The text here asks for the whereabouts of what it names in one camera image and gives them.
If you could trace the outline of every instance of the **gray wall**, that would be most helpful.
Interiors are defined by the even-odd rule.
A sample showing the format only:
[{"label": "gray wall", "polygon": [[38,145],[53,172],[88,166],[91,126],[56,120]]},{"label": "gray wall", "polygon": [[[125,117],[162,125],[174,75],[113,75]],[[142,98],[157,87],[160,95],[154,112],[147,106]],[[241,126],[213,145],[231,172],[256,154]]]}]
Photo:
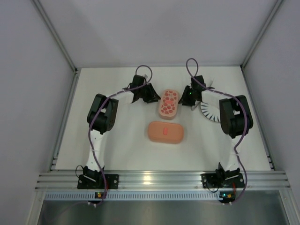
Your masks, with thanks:
[{"label": "gray wall", "polygon": [[29,0],[0,3],[0,224],[25,223],[72,72]]},{"label": "gray wall", "polygon": [[300,1],[285,1],[245,73],[278,169],[300,206]]},{"label": "gray wall", "polygon": [[240,65],[275,0],[41,0],[80,67]]}]

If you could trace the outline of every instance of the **black cable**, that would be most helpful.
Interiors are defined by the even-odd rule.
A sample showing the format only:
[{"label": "black cable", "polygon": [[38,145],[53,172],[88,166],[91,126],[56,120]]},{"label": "black cable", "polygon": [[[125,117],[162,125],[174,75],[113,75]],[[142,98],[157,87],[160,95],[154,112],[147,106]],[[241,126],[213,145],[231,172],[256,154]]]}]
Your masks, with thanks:
[{"label": "black cable", "polygon": [[82,168],[82,170],[83,170],[83,166],[82,165],[78,165],[77,167],[76,167],[76,169],[75,169],[75,175],[76,175],[76,177],[79,179],[79,177],[77,176],[77,168],[78,167],[80,167],[81,166],[81,168]]},{"label": "black cable", "polygon": [[211,193],[216,193],[216,192],[219,190],[219,188],[220,188],[220,186],[218,186],[217,189],[216,189],[215,191],[210,190],[210,188],[209,188],[208,185],[207,185],[207,181],[205,182],[205,186],[206,186],[206,188],[207,188]]}]

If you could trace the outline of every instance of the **orange container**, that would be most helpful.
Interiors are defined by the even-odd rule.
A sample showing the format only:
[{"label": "orange container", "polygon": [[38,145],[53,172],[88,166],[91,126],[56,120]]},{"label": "orange container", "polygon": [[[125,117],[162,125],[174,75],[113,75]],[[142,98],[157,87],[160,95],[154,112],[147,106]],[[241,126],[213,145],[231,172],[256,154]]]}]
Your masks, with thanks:
[{"label": "orange container", "polygon": [[178,144],[183,139],[183,127],[178,123],[153,121],[148,125],[148,137],[153,142]]}]

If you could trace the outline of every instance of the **gray floor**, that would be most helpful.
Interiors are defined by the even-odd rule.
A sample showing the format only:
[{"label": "gray floor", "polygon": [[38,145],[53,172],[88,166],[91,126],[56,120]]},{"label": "gray floor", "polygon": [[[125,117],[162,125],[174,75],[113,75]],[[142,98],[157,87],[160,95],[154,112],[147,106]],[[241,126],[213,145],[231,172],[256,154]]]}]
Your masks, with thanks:
[{"label": "gray floor", "polygon": [[[233,206],[207,201],[110,201],[96,209],[85,202],[45,201],[39,225],[285,225],[275,191],[247,191]],[[47,223],[46,219],[57,218]]]}]

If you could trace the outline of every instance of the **metal strip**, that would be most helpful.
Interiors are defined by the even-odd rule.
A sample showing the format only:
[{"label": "metal strip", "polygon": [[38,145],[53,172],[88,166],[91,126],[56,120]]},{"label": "metal strip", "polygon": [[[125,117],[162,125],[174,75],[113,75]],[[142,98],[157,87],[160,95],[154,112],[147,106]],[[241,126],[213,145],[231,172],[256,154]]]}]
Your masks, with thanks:
[{"label": "metal strip", "polygon": [[[67,192],[47,192],[45,200],[47,201],[99,201],[95,198],[95,191],[86,193],[67,191]],[[110,191],[106,201],[191,201],[191,200],[221,200],[219,192],[209,193],[207,191]]]},{"label": "metal strip", "polygon": [[44,21],[46,27],[48,28],[49,32],[51,33],[52,37],[54,38],[54,41],[56,42],[57,46],[61,50],[61,53],[66,58],[69,66],[71,67],[73,72],[76,72],[77,69],[76,69],[71,57],[69,56],[66,48],[64,47],[58,33],[56,32],[53,24],[51,23],[51,20],[49,19],[49,16],[47,15],[46,11],[44,10],[41,2],[39,0],[31,0],[31,2],[34,5],[34,7],[36,8],[39,15],[41,16],[42,20]]},{"label": "metal strip", "polygon": [[61,123],[60,123],[60,128],[57,134],[57,138],[56,138],[56,142],[53,148],[53,154],[52,157],[50,157],[49,162],[48,162],[48,171],[51,171],[53,169],[53,164],[56,164],[55,159],[57,159],[58,156],[58,152],[60,150],[60,145],[61,145],[61,141],[62,141],[62,137],[66,128],[66,124],[67,124],[67,120],[68,120],[68,116],[70,113],[70,108],[71,108],[71,104],[73,101],[73,97],[75,94],[75,90],[76,90],[76,86],[77,86],[77,82],[78,82],[78,78],[80,75],[80,70],[74,74],[74,78],[70,87],[70,91],[69,91],[69,95],[67,98],[67,102],[64,108],[64,112],[63,112],[63,117],[61,119]]},{"label": "metal strip", "polygon": [[260,114],[258,113],[258,110],[257,110],[257,107],[256,107],[257,104],[256,104],[256,102],[255,102],[255,100],[253,98],[253,91],[252,91],[252,89],[249,86],[249,82],[247,81],[247,77],[246,77],[246,75],[244,73],[244,69],[241,68],[241,71],[242,71],[242,74],[243,74],[243,77],[244,77],[244,81],[245,81],[245,84],[246,84],[246,87],[247,87],[247,90],[248,90],[248,94],[250,96],[250,102],[252,104],[252,107],[253,107],[253,110],[254,110],[254,113],[255,113],[255,117],[256,117],[257,124],[258,124],[259,133],[260,133],[260,135],[262,137],[262,142],[263,142],[264,148],[267,151],[267,155],[268,155],[268,157],[271,160],[270,163],[272,164],[272,166],[270,166],[270,168],[272,170],[276,170],[276,166],[275,166],[275,163],[274,163],[274,157],[273,157],[273,155],[272,155],[272,153],[270,151],[270,147],[269,147],[270,143],[269,143],[269,141],[267,139],[265,128],[264,128],[263,123],[262,123],[262,119],[259,116]]},{"label": "metal strip", "polygon": [[279,191],[289,223],[300,225],[300,212],[291,190]]},{"label": "metal strip", "polygon": [[[150,171],[106,171],[119,174],[121,191],[205,191],[201,174],[206,172],[150,172]],[[290,184],[285,172],[247,172],[247,190],[282,190]],[[53,171],[39,176],[37,190],[77,190],[78,178],[74,171]]]},{"label": "metal strip", "polygon": [[34,200],[32,201],[29,215],[26,220],[27,225],[38,224],[38,219],[39,219],[40,212],[42,210],[45,194],[46,193],[44,191],[36,191],[34,193],[35,195]]},{"label": "metal strip", "polygon": [[261,30],[259,31],[256,39],[254,40],[253,44],[251,45],[250,50],[248,51],[241,67],[242,69],[245,68],[245,66],[248,64],[251,56],[253,55],[255,49],[257,48],[257,46],[259,45],[260,41],[262,40],[264,34],[266,33],[267,29],[269,28],[271,22],[274,20],[275,15],[277,14],[277,12],[279,11],[279,9],[281,8],[281,6],[283,5],[285,0],[277,0],[276,3],[274,4],[272,10],[270,11],[266,21],[264,22]]}]

